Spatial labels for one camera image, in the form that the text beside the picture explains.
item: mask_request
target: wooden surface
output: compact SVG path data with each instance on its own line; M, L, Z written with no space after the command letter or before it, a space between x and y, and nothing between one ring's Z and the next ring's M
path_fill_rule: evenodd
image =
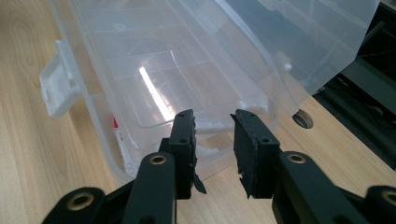
M0 0L0 223L39 223L67 192L106 193L120 183L108 170L82 99L61 119L47 115L38 75L60 35L47 0ZM396 175L315 100L302 109L304 130L282 116L284 150L311 156L331 180L363 195L371 185L396 187ZM205 181L207 195L178 202L179 223L274 223L269 200L248 200L236 166Z

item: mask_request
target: black metal frame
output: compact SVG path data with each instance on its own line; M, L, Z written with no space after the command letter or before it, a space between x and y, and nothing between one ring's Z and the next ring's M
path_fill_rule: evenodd
M366 197L337 188L312 159L282 152L253 113L236 110L234 152L247 196L273 198L278 223L396 223L396 188L375 186ZM107 196L96 188L66 194L44 223L177 223L177 200L191 197L195 173L192 110L175 116L170 138L145 157L135 181Z

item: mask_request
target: wooden table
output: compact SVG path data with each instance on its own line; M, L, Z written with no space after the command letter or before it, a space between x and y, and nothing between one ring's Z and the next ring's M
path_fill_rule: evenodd
M0 223L38 223L66 193L120 183L107 168L82 99L61 119L48 116L38 75L60 35L47 0L0 1ZM282 115L276 137L284 150L311 156L338 186L364 195L371 185L396 187L396 175L312 98L301 108L314 128ZM270 200L248 200L236 166L178 202L178 223L274 223Z

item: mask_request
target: red object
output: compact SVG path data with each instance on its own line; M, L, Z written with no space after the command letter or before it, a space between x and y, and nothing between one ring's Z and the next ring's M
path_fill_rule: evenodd
M117 123L116 119L113 119L114 128L119 128L119 124Z

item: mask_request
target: plastic storage box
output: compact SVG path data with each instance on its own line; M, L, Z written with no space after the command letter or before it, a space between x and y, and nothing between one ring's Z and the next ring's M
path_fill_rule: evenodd
M120 159L113 116L133 164L158 150L176 113L193 109L197 173L233 161L235 109L262 115L298 105L351 63L377 0L51 0L62 40L40 75L49 114L82 93L110 168Z

